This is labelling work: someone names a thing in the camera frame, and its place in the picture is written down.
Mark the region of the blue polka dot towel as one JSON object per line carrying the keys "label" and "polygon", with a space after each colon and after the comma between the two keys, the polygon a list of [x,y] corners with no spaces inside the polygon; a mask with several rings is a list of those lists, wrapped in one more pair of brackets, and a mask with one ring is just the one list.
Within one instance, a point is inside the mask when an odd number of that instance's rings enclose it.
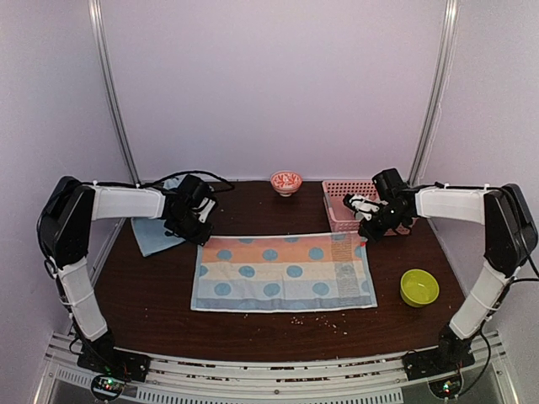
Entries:
{"label": "blue polka dot towel", "polygon": [[197,250],[193,311],[297,313],[377,306],[355,232],[212,237]]}

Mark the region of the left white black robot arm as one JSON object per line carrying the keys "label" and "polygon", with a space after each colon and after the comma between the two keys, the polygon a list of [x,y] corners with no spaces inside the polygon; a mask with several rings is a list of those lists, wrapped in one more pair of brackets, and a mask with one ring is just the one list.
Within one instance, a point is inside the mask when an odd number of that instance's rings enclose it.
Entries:
{"label": "left white black robot arm", "polygon": [[102,373],[114,373],[121,356],[88,276],[92,224],[121,218],[162,220],[167,236],[202,246],[213,231],[208,217],[217,205],[214,189],[198,173],[186,173],[172,189],[159,183],[90,183],[71,176],[59,180],[36,224],[38,244],[88,359]]}

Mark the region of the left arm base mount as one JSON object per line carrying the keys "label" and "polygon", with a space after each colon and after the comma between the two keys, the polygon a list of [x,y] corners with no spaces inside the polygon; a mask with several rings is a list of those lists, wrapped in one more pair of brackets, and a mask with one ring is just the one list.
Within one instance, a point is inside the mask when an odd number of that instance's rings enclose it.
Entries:
{"label": "left arm base mount", "polygon": [[147,355],[119,350],[114,351],[113,359],[108,363],[91,353],[82,353],[77,360],[80,368],[128,382],[144,382],[150,364],[151,359]]}

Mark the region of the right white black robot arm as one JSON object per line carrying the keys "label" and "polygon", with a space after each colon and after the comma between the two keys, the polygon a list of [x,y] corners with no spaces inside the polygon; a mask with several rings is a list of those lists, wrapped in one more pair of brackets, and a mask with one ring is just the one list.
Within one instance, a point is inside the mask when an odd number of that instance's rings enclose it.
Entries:
{"label": "right white black robot arm", "polygon": [[395,168],[381,171],[372,182],[377,201],[348,196],[344,202],[361,216],[359,234],[369,242],[381,240],[387,231],[400,226],[409,228],[415,218],[465,221],[484,229],[481,272],[462,306],[440,332],[431,356],[437,370],[449,371],[499,309],[520,268],[531,261],[538,231],[526,198],[515,183],[500,187],[411,186]]}

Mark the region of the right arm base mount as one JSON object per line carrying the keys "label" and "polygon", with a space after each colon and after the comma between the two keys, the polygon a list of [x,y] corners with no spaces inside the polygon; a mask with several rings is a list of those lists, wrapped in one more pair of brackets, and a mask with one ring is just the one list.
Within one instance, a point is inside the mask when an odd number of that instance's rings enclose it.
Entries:
{"label": "right arm base mount", "polygon": [[455,372],[461,367],[475,364],[472,353],[465,353],[462,359],[451,359],[447,363],[443,362],[438,355],[438,348],[409,351],[402,357],[402,361],[408,381]]}

